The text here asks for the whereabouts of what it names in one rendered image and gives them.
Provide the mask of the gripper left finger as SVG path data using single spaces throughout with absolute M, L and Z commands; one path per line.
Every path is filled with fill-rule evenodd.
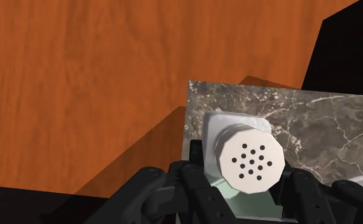
M 203 172 L 199 140 L 189 160 L 164 172 L 144 167 L 121 186 L 84 224 L 238 224 L 218 188 Z

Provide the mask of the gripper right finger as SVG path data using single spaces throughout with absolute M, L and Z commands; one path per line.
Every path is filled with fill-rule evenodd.
M 363 186 L 356 182 L 342 179 L 327 186 L 286 163 L 269 192 L 283 207 L 283 217 L 298 224 L 363 224 Z

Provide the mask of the glass shaker with white lid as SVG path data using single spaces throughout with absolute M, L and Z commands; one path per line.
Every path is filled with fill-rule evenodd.
M 279 220 L 269 189 L 285 166 L 283 148 L 265 118 L 244 113 L 210 111 L 203 116 L 204 172 L 232 212 L 263 220 Z

